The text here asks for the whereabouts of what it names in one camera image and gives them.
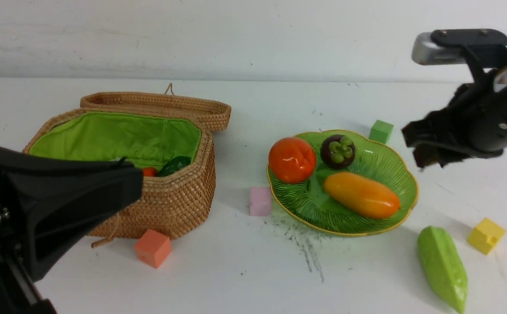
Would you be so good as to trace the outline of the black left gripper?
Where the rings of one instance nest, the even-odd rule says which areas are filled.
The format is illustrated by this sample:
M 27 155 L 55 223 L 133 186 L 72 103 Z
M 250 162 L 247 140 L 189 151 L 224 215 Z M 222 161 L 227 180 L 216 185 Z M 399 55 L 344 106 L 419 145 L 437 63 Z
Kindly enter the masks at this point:
M 125 158 L 71 161 L 0 147 L 0 314 L 54 314 L 35 282 L 80 239 L 142 196 Z

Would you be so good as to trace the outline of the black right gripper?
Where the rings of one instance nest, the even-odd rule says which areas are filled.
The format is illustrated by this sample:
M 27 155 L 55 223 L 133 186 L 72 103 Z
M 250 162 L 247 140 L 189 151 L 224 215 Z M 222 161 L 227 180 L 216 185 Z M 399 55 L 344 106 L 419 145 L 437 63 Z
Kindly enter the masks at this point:
M 420 120 L 407 123 L 402 129 L 403 139 L 419 169 L 460 163 L 467 159 L 491 159 L 503 155 L 504 150 L 480 151 L 466 138 L 464 124 L 458 120 L 459 110 L 454 109 L 463 96 L 471 91 L 473 83 L 461 84 L 446 107 L 427 113 Z

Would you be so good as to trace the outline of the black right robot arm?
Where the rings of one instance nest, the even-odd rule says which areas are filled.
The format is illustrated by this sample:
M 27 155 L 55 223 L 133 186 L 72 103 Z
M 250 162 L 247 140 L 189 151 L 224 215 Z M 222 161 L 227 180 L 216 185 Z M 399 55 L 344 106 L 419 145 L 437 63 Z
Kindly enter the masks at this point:
M 507 65 L 461 84 L 443 109 L 402 129 L 419 168 L 500 157 L 507 148 Z

